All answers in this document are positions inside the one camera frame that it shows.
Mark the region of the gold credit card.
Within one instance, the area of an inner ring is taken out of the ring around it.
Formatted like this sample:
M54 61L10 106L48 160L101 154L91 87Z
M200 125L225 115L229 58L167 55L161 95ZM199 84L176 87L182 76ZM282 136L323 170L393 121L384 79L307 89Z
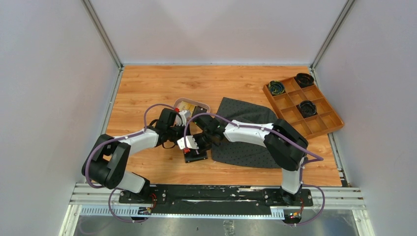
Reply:
M183 111L183 110L188 110L188 111L190 111L191 113L193 113L193 111L194 111L195 107L196 107L196 106L195 106L194 104L189 103L189 102L186 102L186 101L181 101L181 102L178 104L178 109L179 109L180 111Z

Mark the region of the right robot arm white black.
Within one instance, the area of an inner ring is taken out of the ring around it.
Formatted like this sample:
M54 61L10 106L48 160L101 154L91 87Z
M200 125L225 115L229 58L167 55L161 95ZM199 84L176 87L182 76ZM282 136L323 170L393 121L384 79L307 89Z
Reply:
M305 161L308 141L289 123L277 119L273 123L252 124L230 121L216 114L200 113L189 119L201 133L193 135L186 145L210 149L223 143L246 143L265 148L282 170L278 196L288 206L300 200L301 166Z

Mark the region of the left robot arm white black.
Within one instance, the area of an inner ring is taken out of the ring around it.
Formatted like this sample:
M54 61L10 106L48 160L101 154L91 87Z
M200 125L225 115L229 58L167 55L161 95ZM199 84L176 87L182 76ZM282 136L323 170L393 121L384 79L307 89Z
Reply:
M147 202L150 181L127 171L129 157L145 149L163 147L167 141L175 144L190 117L188 110L164 108L158 119L138 132L117 137L100 135L82 166L82 175L93 188L122 189L131 192L137 202Z

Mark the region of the black leather card holder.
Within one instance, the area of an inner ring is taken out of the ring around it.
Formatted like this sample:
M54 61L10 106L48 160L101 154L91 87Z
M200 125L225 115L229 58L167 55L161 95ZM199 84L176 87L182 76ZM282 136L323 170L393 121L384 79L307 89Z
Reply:
M185 163L208 159L207 151L188 149L183 151Z

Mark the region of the pink oval tray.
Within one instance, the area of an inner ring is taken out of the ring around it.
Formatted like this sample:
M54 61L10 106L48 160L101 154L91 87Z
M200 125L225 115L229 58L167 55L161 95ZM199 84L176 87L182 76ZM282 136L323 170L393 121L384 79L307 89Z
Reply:
M178 98L174 103L174 107L180 111L188 110L192 116L199 113L210 113L209 105L184 97Z

